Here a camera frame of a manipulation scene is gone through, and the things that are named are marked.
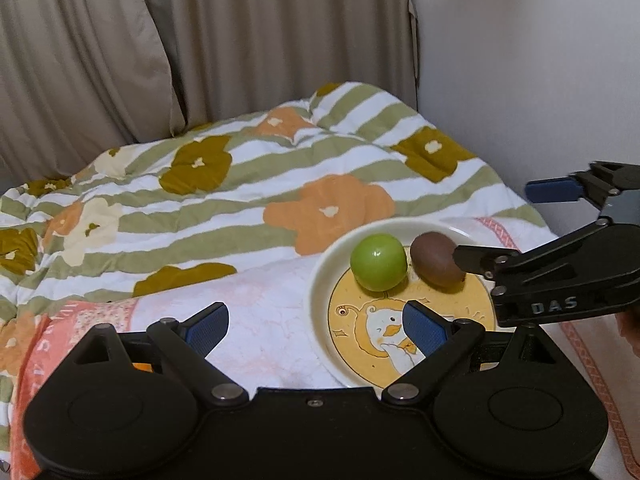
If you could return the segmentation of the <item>person's hand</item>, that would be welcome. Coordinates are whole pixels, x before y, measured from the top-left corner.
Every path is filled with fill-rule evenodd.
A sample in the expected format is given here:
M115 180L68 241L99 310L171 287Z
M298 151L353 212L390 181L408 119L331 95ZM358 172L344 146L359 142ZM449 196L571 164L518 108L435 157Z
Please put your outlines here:
M615 315L618 331L636 356L640 356L640 313L638 309L631 309Z

